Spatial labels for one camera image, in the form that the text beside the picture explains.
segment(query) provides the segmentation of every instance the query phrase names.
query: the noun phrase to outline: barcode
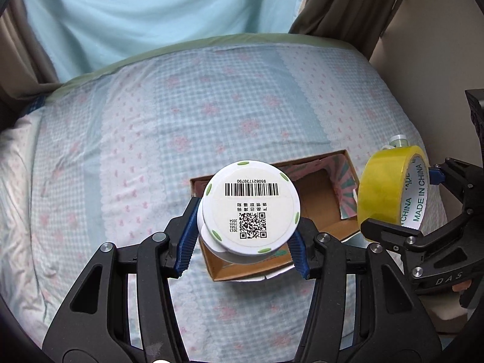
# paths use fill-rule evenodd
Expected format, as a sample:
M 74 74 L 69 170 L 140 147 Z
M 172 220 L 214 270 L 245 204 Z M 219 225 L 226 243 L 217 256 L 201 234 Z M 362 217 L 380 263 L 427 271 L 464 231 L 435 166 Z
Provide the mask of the barcode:
M 225 196 L 279 195 L 277 183 L 225 183 Z

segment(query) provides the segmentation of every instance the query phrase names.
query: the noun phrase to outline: label sticker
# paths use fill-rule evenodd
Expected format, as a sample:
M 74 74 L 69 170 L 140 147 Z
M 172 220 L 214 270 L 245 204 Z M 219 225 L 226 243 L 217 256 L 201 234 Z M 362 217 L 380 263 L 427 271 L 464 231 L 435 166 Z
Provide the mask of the label sticker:
M 427 205 L 428 179 L 425 162 L 416 156 L 408 166 L 405 176 L 400 212 L 402 226 L 420 228 Z
M 259 168 L 234 171 L 212 187 L 210 194 L 217 231 L 246 247 L 270 246 L 294 224 L 299 211 L 294 208 L 291 184 L 279 173 Z

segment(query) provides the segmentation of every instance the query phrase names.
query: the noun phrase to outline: printed number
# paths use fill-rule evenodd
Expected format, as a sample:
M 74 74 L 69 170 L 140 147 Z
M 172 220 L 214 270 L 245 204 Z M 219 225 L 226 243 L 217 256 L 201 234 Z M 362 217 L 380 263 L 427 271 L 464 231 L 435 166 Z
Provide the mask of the printed number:
M 230 231 L 233 233 L 237 233 L 237 220 L 232 219 L 230 220 Z
M 237 180 L 238 183 L 265 183 L 266 180 L 248 180 L 248 179 L 245 179 L 245 180 Z

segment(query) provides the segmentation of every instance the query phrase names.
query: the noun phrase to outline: light blue curtain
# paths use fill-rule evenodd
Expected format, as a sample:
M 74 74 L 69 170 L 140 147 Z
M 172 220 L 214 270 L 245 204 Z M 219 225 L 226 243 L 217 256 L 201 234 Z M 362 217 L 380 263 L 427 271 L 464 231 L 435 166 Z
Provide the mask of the light blue curtain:
M 162 46 L 287 33 L 302 0 L 24 0 L 62 82 Z

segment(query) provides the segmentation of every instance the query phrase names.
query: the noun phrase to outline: blue gripper pad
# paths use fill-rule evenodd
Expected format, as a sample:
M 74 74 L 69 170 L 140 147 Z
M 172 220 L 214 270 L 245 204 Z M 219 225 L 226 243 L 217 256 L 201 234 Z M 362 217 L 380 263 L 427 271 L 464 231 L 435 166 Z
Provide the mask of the blue gripper pad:
M 197 211 L 200 201 L 195 206 L 190 218 L 181 234 L 180 241 L 177 247 L 177 259 L 175 261 L 174 270 L 181 276 L 182 273 L 188 269 L 190 259 L 192 258 L 193 249 L 197 243 L 198 225 L 197 225 Z
M 439 168 L 428 168 L 430 184 L 439 185 L 445 181 L 445 175 Z
M 287 241 L 287 246 L 289 247 L 294 267 L 307 280 L 309 278 L 309 262 L 306 255 L 306 245 L 297 229 Z

